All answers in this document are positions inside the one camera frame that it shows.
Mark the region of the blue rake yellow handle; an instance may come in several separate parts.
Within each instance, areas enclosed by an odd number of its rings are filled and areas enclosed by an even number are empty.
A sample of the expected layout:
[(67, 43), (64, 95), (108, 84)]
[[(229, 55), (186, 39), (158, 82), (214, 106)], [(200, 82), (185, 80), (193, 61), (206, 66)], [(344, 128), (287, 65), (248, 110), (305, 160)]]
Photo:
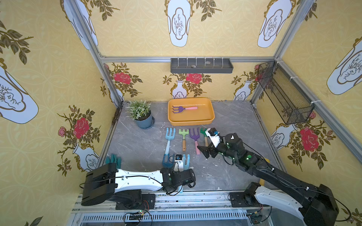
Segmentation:
[(164, 154), (163, 160), (162, 160), (163, 168), (172, 169), (175, 165), (174, 157), (175, 157), (174, 154), (173, 155)]

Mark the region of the dark green hand rake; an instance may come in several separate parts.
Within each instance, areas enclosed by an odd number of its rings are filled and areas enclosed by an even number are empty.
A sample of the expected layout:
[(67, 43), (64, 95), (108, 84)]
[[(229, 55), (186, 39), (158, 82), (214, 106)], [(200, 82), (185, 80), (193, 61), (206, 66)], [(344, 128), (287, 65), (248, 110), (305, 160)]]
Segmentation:
[(208, 147), (209, 143), (208, 143), (208, 138), (207, 138), (207, 135), (206, 135), (206, 130), (207, 130), (207, 128), (201, 128), (200, 133), (204, 136), (205, 146)]

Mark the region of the purple fork pink handle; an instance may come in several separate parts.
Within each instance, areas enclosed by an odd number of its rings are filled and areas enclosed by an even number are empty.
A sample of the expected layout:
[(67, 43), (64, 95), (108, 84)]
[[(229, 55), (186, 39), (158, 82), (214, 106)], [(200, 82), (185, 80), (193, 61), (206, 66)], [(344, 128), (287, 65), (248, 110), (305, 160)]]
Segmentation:
[(200, 155), (201, 151), (198, 148), (198, 146), (199, 146), (198, 139), (200, 138), (199, 128), (189, 129), (189, 136), (190, 136), (190, 138), (192, 138), (195, 141), (196, 154)]

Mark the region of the yellow storage tray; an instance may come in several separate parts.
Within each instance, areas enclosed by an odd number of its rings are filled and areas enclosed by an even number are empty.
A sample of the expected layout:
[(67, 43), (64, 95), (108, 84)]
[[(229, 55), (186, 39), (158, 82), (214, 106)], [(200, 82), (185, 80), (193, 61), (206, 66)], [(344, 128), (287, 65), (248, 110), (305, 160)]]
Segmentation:
[[(185, 110), (182, 113), (172, 113), (173, 106), (197, 106), (198, 110)], [(180, 98), (168, 102), (168, 120), (173, 126), (208, 125), (215, 119), (212, 102), (208, 98)]]

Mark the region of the light blue hand fork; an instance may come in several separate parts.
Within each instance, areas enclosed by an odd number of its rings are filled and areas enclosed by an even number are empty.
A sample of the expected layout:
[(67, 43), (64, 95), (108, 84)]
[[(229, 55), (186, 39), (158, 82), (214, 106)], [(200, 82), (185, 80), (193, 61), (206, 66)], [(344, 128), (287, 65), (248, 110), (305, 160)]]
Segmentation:
[(169, 154), (170, 143), (171, 143), (171, 140), (173, 140), (175, 138), (175, 134), (176, 134), (176, 129), (175, 128), (167, 128), (166, 129), (165, 138), (167, 139), (167, 145), (166, 145), (166, 149), (165, 149), (165, 155)]

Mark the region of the light green hand rake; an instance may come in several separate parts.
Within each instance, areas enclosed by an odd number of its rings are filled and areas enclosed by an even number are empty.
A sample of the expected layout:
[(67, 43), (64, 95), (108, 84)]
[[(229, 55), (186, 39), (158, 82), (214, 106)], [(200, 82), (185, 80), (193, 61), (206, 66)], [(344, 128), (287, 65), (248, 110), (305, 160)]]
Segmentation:
[(179, 129), (179, 134), (182, 135), (183, 140), (182, 140), (182, 149), (183, 152), (186, 152), (186, 136), (189, 134), (189, 129), (185, 130), (185, 129)]

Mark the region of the purple rake pink handle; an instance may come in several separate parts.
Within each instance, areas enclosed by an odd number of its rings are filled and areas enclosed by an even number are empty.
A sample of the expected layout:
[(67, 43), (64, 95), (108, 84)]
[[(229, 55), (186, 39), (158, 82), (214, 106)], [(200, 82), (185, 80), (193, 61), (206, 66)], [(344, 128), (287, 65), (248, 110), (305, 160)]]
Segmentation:
[(172, 107), (172, 113), (174, 113), (174, 114), (182, 113), (185, 110), (198, 110), (198, 107), (197, 106), (191, 106), (191, 107), (173, 106)]

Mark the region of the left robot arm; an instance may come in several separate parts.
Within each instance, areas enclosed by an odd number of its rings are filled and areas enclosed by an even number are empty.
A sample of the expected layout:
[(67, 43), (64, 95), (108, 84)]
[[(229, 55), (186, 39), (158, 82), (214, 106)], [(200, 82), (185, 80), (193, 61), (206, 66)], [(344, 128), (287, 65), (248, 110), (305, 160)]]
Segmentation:
[(105, 201), (128, 203), (133, 199), (132, 191), (163, 190), (171, 195), (180, 186), (193, 188), (196, 185), (192, 169), (174, 171), (162, 168), (151, 172), (134, 172), (118, 169), (115, 163), (108, 163), (87, 173), (81, 205), (93, 206)]

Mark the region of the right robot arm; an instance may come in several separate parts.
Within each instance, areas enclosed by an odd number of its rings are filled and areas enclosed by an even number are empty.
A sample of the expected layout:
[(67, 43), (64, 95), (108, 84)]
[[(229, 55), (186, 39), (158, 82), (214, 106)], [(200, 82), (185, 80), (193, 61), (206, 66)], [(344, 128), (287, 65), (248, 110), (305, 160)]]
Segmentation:
[(256, 152), (247, 150), (236, 133), (221, 137), (217, 131), (211, 130), (207, 135), (211, 144), (198, 146), (206, 158), (220, 154), (231, 159), (241, 171), (283, 191), (273, 193), (261, 185), (254, 185), (253, 195), (260, 204), (289, 212), (308, 226), (333, 226), (336, 223), (339, 208), (329, 187), (306, 183), (276, 168)]

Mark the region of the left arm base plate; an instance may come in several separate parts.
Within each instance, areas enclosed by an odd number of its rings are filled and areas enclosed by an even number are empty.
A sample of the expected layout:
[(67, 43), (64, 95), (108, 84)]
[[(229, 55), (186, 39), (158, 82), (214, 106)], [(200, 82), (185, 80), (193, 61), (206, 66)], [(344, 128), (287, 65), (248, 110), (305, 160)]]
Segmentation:
[(152, 210), (155, 208), (155, 194), (121, 195), (121, 201), (116, 202), (116, 210)]

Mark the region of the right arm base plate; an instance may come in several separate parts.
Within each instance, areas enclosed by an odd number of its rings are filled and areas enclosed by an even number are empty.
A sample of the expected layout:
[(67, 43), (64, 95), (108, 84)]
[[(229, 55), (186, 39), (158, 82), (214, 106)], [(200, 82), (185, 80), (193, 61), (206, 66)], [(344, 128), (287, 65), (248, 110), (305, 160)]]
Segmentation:
[(231, 202), (233, 208), (237, 207), (263, 207), (261, 203), (257, 201), (254, 195), (246, 192), (231, 192), (228, 195), (228, 200)]

